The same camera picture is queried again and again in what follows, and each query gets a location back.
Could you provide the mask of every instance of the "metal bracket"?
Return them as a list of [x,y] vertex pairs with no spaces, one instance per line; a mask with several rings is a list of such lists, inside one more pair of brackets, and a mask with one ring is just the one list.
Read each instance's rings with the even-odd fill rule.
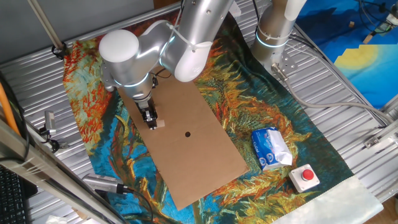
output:
[[298,66],[294,62],[294,60],[287,54],[287,52],[283,52],[283,54],[282,54],[282,62],[279,65],[279,68],[285,74],[290,74],[292,72],[297,71]]
[[111,70],[105,65],[104,62],[101,64],[101,69],[102,69],[101,80],[106,86],[122,87],[122,85],[119,85],[114,81],[114,78],[112,77],[111,74]]
[[376,146],[387,147],[391,142],[398,144],[398,120],[365,141],[364,145],[370,149]]
[[380,141],[377,137],[372,137],[371,139],[369,139],[365,142],[365,146],[367,148],[370,148],[370,147],[374,146],[375,144],[378,144],[379,142]]

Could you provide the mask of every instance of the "metal clamp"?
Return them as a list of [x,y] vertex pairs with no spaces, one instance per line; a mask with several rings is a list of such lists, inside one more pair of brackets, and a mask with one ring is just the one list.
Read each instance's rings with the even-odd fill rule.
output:
[[62,49],[57,49],[55,45],[52,46],[51,52],[59,59],[63,60],[63,58],[67,55],[67,44],[62,42]]
[[364,142],[366,148],[385,147],[395,142],[398,144],[398,120]]

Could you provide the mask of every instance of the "painted fabric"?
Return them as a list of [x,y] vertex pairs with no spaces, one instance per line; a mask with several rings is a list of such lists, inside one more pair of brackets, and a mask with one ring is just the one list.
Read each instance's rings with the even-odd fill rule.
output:
[[[154,21],[174,23],[176,16],[173,12],[126,29],[139,36]],[[63,84],[95,173],[120,178],[148,198],[154,223],[272,223],[353,175],[301,106],[255,60],[228,15],[204,71],[194,82],[250,171],[177,211],[123,101],[101,83],[101,38],[73,44],[65,59]],[[282,133],[293,165],[263,172],[251,133],[271,126]],[[298,194],[288,173],[305,164],[313,167],[321,184]],[[145,202],[131,194],[108,196],[131,223],[148,223],[145,218],[135,220],[141,213],[148,216]]]

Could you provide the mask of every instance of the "metal pipe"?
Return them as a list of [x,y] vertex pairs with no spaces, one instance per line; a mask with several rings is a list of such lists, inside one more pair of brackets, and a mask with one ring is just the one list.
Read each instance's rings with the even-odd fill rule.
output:
[[39,19],[40,23],[43,25],[47,35],[49,35],[53,45],[58,49],[62,50],[63,49],[63,44],[61,40],[58,38],[57,34],[55,33],[54,29],[51,26],[50,21],[47,19],[47,16],[45,16],[44,11],[40,7],[39,3],[37,0],[27,0],[29,2],[30,6],[32,7],[33,11],[35,12],[37,18]]
[[[0,155],[23,157],[25,140],[0,120]],[[90,189],[43,145],[30,146],[26,162],[2,161],[4,167],[50,192],[100,223],[126,223],[105,200]]]

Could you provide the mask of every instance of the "cable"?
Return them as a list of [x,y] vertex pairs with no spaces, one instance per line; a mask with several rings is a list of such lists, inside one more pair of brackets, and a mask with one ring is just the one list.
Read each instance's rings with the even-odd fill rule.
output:
[[257,21],[260,21],[260,15],[259,15],[259,11],[257,9],[256,0],[253,0],[253,5],[254,5],[254,11],[256,12],[256,15],[257,15]]
[[6,94],[8,93],[7,97],[17,107],[17,109],[19,111],[19,115],[21,116],[22,124],[21,124],[21,129],[19,130],[19,132],[25,134],[26,145],[25,145],[25,154],[24,154],[23,161],[26,161],[27,155],[29,153],[30,141],[29,141],[29,131],[27,130],[26,120],[24,117],[24,109],[22,109],[22,107],[18,103],[18,100],[17,100],[17,97],[15,96],[14,91],[12,90],[12,88],[10,87],[10,85],[8,84],[6,79],[3,77],[1,72],[0,72],[0,83],[3,86]]
[[140,196],[141,198],[143,198],[146,201],[146,203],[148,204],[148,207],[149,207],[149,211],[150,211],[150,221],[153,223],[154,222],[154,211],[152,210],[152,207],[150,206],[148,199],[146,199],[145,196],[143,196],[139,192],[136,192],[134,189],[131,189],[129,187],[124,188],[124,191],[125,191],[125,193],[136,194],[137,196]]
[[370,20],[369,16],[366,14],[366,11],[364,10],[364,7],[363,7],[363,5],[362,5],[362,0],[358,0],[358,2],[359,2],[359,11],[358,11],[358,12],[359,12],[359,19],[361,20],[362,25],[363,25],[367,30],[369,30],[370,32],[374,32],[375,34],[385,34],[386,32],[389,32],[389,31],[390,31],[390,30],[385,30],[385,31],[382,31],[382,32],[376,32],[375,30],[370,29],[370,28],[368,27],[368,25],[366,25],[366,23],[363,21],[362,12],[363,12],[364,15],[368,18],[369,22],[375,27],[375,29],[377,29],[377,26],[372,22],[372,20]]
[[292,86],[290,85],[289,80],[285,81],[287,88],[290,90],[290,93],[292,94],[292,96],[302,105],[307,106],[309,108],[329,108],[329,107],[336,107],[336,106],[357,106],[357,107],[361,107],[364,109],[367,109],[369,111],[372,111],[374,113],[376,113],[377,115],[379,115],[380,117],[384,118],[386,121],[388,121],[389,123],[393,123],[394,120],[390,117],[388,117],[386,114],[384,114],[383,112],[368,106],[368,105],[364,105],[362,103],[352,103],[352,102],[340,102],[340,103],[329,103],[329,104],[321,104],[321,105],[315,105],[312,103],[307,103],[306,101],[303,101],[302,99],[299,98],[299,96],[296,95],[296,93],[293,91]]
[[157,73],[153,73],[153,72],[151,72],[151,74],[153,74],[154,76],[155,76],[155,78],[156,77],[160,77],[160,78],[170,78],[171,76],[172,76],[172,74],[170,73],[170,75],[168,75],[167,77],[163,77],[163,76],[160,76],[159,74],[160,73],[162,73],[162,72],[164,72],[166,70],[166,68],[162,68],[160,71],[158,71]]
[[2,84],[0,83],[0,102],[2,104],[2,109],[4,111],[4,115],[7,119],[7,124],[19,135],[21,136],[17,123],[15,121],[14,114],[12,113],[10,102],[8,101],[6,92],[4,91],[4,88],[2,87]]

